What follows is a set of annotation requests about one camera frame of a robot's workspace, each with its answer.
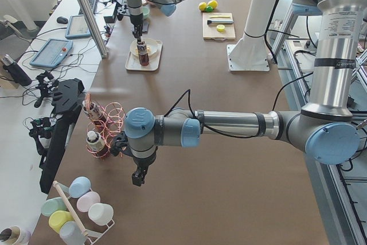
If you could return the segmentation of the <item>halved lemon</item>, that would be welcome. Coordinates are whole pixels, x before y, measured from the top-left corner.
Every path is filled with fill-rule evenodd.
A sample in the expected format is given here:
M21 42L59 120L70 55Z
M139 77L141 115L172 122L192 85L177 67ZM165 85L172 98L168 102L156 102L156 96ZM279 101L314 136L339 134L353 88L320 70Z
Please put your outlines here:
M222 25L222 24L217 25L217 26L216 26L216 30L217 30L218 32L224 32L224 31L225 31L225 25Z

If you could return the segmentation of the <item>mint green bowl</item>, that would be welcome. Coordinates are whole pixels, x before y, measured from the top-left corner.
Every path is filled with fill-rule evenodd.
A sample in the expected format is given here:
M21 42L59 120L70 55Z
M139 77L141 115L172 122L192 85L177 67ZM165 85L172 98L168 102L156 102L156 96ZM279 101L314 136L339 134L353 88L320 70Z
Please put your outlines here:
M150 9L147 6L143 6L142 7L142 11L143 11L143 19L146 20L148 19L149 15L150 15Z

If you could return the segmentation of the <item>tea bottle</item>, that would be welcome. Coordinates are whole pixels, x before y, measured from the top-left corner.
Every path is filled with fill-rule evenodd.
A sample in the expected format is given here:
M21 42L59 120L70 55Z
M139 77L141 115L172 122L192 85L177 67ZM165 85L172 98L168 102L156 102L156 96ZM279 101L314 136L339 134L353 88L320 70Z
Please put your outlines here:
M100 133L93 130L87 132L86 143L88 151L95 158L104 159L108 157L108 146Z
M141 66L149 65L149 55L147 51L147 45L144 41L138 41L136 44L138 51L138 58Z
M107 118L105 114L102 112L101 108L94 102L84 100L83 112L96 127L102 127L106 123Z

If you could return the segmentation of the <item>wooden cutting board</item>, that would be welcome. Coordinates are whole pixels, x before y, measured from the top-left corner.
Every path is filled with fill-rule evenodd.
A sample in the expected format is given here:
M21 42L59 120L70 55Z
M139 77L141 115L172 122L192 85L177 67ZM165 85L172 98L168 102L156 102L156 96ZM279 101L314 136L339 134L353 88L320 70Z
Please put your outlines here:
M235 40L232 13L202 13L202 36L205 40Z

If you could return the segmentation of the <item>yellow plastic knife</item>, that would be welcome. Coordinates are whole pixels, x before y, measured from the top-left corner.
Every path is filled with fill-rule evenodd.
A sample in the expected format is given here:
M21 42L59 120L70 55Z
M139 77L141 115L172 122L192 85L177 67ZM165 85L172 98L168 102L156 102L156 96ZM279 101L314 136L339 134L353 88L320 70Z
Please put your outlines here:
M209 18L231 18L230 15L226 15L226 14L216 14L216 15L210 15Z

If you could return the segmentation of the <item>green lime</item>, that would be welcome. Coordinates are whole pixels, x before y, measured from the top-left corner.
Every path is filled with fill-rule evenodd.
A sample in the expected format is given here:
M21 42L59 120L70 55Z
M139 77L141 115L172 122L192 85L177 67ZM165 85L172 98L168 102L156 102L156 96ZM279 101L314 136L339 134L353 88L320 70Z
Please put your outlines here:
M206 13L211 13L213 10L214 10L214 8L212 8L211 6L207 6L207 7L205 8L205 12L206 12Z

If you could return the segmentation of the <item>whole yellow lemon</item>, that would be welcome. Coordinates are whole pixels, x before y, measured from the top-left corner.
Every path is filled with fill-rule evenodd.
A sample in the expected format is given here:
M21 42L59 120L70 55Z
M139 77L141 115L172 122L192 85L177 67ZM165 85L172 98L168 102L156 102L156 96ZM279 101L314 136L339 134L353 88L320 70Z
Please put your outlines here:
M198 5L198 8L199 8L200 11L205 11L206 7L207 7L207 3L206 2L201 2Z

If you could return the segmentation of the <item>white mounting pillar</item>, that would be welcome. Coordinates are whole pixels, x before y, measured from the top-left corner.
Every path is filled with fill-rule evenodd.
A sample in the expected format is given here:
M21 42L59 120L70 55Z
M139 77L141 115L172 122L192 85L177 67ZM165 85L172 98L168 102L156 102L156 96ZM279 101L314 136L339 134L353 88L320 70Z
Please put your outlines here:
M230 71L270 70L265 39L277 1L251 0L242 38L227 46Z

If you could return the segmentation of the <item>black computer mouse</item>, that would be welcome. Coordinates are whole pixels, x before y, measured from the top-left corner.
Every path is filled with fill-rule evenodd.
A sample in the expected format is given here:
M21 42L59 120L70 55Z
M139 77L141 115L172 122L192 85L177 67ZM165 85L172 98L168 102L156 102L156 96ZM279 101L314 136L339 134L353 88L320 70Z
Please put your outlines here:
M65 18L65 17L57 17L56 21L59 24L67 24L68 23L68 19Z

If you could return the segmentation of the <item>blue teach pendant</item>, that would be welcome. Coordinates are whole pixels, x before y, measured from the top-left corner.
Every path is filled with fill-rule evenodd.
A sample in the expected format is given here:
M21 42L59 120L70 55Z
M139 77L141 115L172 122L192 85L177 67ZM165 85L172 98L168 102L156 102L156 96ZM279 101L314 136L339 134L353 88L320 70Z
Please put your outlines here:
M72 40L49 39L30 61L34 67L55 68L73 48Z
M87 22L83 15L70 16L65 32L66 39L87 38L91 36Z

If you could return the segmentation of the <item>black water bottle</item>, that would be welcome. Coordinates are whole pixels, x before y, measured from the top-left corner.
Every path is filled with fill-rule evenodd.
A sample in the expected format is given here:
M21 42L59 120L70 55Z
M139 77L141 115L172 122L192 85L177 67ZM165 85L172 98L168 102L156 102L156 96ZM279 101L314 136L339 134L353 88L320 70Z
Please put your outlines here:
M13 80L21 86L29 86L32 83L27 73L8 54L2 57L3 69L8 72Z

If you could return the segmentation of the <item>white round plate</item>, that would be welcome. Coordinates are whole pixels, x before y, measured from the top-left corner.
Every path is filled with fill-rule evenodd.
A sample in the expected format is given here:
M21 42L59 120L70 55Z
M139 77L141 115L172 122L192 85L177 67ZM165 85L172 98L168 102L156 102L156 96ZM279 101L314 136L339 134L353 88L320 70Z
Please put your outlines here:
M149 57L154 56L157 53L157 50L158 50L158 42L156 40L153 40L152 38L143 38L143 41L146 43L147 46L149 46L151 48L151 55ZM130 45L130 52L131 53L132 53L132 51L134 50L135 47L136 47L136 40L134 40Z

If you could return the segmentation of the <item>pastel cup rack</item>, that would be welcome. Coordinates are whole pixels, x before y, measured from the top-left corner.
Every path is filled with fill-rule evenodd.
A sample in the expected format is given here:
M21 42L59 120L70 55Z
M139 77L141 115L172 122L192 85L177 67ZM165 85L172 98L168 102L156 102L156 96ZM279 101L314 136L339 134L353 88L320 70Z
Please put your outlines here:
M58 196L47 199L41 214L65 244L96 244L114 225L114 209L102 203L89 178L80 176L66 186L53 181Z

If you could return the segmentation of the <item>cream serving tray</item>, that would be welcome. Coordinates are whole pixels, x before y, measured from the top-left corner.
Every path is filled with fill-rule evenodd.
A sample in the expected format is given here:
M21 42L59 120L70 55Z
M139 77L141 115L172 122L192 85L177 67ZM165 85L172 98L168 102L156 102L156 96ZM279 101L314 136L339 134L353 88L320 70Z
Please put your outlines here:
M131 71L156 71L159 68L159 62L161 58L162 41L156 40L158 42L158 50L154 56L149 57L149 65L141 66L139 58L135 57L130 51L128 53L127 61L125 64L126 70Z

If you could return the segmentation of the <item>aluminium frame post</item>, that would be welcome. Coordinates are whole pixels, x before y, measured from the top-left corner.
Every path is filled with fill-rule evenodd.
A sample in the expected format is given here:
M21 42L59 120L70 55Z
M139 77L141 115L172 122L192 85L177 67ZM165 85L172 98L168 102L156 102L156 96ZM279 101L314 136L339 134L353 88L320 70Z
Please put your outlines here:
M89 5L88 0L77 0L80 8L84 14L85 21L87 23L87 26L89 28L89 31L91 32L91 36L96 44L96 47L101 55L101 57L107 58L108 57L108 49L102 39L102 36L100 34L98 25L96 23L94 13Z

